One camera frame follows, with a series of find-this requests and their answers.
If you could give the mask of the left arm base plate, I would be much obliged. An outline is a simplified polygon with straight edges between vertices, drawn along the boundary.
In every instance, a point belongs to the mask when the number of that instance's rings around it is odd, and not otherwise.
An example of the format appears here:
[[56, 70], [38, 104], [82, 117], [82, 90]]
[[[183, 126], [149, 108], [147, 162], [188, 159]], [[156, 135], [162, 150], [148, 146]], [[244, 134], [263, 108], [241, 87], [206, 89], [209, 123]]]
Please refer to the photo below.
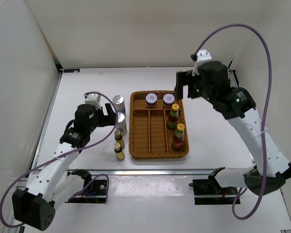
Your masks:
[[107, 202], [108, 185], [107, 178], [98, 178], [91, 184], [87, 192], [70, 198], [66, 203], [105, 204]]

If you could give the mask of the white lid jar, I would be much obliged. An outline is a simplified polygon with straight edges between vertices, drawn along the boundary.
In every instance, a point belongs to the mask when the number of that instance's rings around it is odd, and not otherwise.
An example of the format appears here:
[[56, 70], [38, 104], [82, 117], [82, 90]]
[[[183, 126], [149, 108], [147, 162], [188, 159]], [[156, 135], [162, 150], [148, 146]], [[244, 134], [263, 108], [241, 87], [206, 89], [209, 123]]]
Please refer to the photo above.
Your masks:
[[163, 107], [164, 108], [171, 108], [175, 102], [175, 97], [173, 94], [165, 94], [163, 96]]
[[149, 93], [146, 95], [146, 106], [147, 108], [156, 108], [157, 105], [157, 95], [154, 93]]

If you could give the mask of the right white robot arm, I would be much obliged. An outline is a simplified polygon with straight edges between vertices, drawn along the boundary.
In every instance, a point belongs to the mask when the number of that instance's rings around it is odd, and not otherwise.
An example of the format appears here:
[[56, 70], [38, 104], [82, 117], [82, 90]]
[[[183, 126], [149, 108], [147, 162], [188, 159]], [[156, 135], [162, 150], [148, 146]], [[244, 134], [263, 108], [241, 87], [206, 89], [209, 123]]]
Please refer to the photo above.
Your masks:
[[202, 97], [221, 113], [237, 131], [254, 158], [255, 166], [247, 168], [220, 167], [208, 176], [207, 187], [214, 194], [227, 187], [248, 188], [261, 193], [262, 179], [266, 179], [263, 194], [274, 192], [291, 178], [291, 162], [280, 152], [269, 133], [264, 131], [256, 103], [242, 87], [232, 87], [228, 70], [219, 61], [202, 64], [197, 74], [192, 70], [176, 73], [176, 97], [183, 99], [183, 87], [188, 97]]

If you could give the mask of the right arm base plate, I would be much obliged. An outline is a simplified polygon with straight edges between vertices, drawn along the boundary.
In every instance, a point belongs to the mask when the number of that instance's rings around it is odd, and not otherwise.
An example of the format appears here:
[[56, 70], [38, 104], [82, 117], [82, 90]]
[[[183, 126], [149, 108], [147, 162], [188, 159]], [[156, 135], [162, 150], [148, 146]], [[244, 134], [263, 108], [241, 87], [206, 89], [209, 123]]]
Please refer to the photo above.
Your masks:
[[237, 188], [216, 188], [209, 180], [193, 180], [189, 187], [193, 189], [195, 205], [232, 205], [238, 193]]

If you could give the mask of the red sauce bottle yellow cap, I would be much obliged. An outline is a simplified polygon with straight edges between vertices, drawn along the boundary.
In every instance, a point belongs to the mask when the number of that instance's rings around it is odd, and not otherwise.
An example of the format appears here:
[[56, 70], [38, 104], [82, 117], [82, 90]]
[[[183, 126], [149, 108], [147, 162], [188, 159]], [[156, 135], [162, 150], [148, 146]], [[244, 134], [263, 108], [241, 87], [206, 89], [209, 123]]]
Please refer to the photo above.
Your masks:
[[184, 130], [184, 124], [180, 123], [177, 125], [172, 141], [172, 148], [174, 150], [180, 150], [182, 148], [184, 144]]

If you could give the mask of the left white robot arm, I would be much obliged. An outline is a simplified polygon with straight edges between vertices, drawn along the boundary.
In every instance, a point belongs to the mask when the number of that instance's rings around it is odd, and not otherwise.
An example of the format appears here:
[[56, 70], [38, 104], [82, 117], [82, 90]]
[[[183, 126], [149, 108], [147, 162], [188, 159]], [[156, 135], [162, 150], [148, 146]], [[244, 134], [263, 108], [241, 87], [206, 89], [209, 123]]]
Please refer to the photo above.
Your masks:
[[23, 189], [12, 195], [15, 219], [38, 230], [46, 230], [54, 220], [56, 210], [75, 196], [87, 194], [92, 189], [92, 175], [84, 169], [71, 173], [66, 170], [80, 155], [97, 127], [115, 126], [116, 112], [110, 103], [104, 108], [81, 104], [75, 117], [68, 122], [50, 161], [42, 164], [42, 170]]

